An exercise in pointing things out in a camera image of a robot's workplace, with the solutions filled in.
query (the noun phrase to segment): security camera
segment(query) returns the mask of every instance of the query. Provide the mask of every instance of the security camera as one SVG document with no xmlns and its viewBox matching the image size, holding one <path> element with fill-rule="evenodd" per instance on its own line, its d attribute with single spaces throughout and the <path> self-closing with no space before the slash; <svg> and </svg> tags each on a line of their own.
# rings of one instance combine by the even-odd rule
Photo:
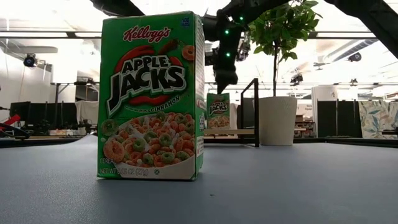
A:
<svg viewBox="0 0 398 224">
<path fill-rule="evenodd" d="M 348 57 L 350 62 L 358 62 L 362 59 L 362 55 L 360 53 L 355 53 Z"/>
<path fill-rule="evenodd" d="M 28 68 L 35 68 L 37 66 L 36 54 L 26 54 L 24 65 Z"/>
</svg>

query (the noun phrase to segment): white wall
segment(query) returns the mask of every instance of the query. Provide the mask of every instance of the white wall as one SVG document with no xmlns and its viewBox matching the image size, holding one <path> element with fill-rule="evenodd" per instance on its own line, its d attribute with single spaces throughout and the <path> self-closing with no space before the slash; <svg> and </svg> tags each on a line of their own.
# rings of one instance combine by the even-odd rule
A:
<svg viewBox="0 0 398 224">
<path fill-rule="evenodd" d="M 6 55 L 0 49 L 0 106 L 9 108 L 12 102 L 49 101 L 51 73 L 41 68 L 29 69 L 21 60 Z M 7 119 L 8 111 L 0 111 L 0 121 Z"/>
</svg>

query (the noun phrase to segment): green cereal box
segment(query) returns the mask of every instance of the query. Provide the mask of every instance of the green cereal box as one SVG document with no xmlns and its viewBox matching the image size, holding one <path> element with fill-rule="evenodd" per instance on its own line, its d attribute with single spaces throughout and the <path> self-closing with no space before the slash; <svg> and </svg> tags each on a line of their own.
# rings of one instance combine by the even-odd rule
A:
<svg viewBox="0 0 398 224">
<path fill-rule="evenodd" d="M 98 177 L 197 177 L 204 44 L 200 17 L 192 12 L 104 20 Z"/>
<path fill-rule="evenodd" d="M 207 94 L 207 128 L 229 129 L 229 93 Z"/>
</svg>

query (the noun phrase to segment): desk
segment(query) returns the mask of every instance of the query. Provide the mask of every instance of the desk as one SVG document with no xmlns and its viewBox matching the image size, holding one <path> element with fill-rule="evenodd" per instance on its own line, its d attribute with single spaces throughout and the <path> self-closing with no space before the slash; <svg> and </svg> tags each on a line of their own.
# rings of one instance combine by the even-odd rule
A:
<svg viewBox="0 0 398 224">
<path fill-rule="evenodd" d="M 96 143 L 0 149 L 1 223 L 398 220 L 397 149 L 207 144 L 198 179 L 176 182 L 98 179 Z"/>
</svg>

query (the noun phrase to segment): white plant pot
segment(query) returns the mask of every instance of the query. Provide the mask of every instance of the white plant pot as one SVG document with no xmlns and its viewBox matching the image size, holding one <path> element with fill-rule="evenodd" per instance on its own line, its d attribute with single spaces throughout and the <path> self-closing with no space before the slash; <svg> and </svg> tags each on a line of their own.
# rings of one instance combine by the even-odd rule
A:
<svg viewBox="0 0 398 224">
<path fill-rule="evenodd" d="M 297 99 L 275 96 L 259 99 L 259 139 L 265 146 L 291 146 Z"/>
</svg>

